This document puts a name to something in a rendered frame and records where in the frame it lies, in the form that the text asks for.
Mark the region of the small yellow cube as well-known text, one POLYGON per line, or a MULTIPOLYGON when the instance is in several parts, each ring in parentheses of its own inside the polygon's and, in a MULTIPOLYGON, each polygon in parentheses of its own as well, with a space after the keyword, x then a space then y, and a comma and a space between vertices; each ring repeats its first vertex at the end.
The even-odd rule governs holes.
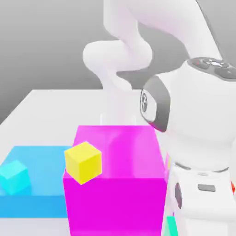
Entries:
POLYGON ((80 185, 102 174, 102 153, 89 142, 82 142, 65 151, 67 173, 80 185))

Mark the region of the small cyan cube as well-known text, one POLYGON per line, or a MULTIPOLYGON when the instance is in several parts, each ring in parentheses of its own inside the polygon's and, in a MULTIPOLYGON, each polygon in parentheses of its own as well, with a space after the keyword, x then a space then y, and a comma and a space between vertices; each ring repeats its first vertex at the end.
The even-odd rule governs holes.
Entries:
POLYGON ((0 166, 0 186, 15 195, 31 185, 28 168, 18 160, 0 166))

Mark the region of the small green cube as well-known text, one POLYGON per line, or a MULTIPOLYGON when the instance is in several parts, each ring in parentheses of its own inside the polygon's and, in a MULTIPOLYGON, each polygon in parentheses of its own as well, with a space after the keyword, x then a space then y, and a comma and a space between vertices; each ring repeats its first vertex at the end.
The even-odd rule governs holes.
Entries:
POLYGON ((178 236, 177 225, 174 216, 167 216, 164 236, 178 236))

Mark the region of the large magenta box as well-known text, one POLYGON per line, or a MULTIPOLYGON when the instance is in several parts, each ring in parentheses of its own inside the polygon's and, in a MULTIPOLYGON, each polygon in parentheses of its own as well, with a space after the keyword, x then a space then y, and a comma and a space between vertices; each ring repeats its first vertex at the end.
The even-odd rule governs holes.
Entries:
POLYGON ((79 126, 74 145, 102 153, 102 174, 80 185, 63 174, 71 236, 160 236, 165 168, 151 126, 79 126))

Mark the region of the large blue box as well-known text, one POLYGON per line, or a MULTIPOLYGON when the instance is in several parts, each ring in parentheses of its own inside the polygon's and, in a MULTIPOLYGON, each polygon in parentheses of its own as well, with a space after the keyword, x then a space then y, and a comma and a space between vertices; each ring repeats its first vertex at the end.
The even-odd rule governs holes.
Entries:
POLYGON ((3 164, 18 160, 31 185, 9 195, 0 186, 0 218, 66 218, 64 152, 69 146, 14 146, 3 164))

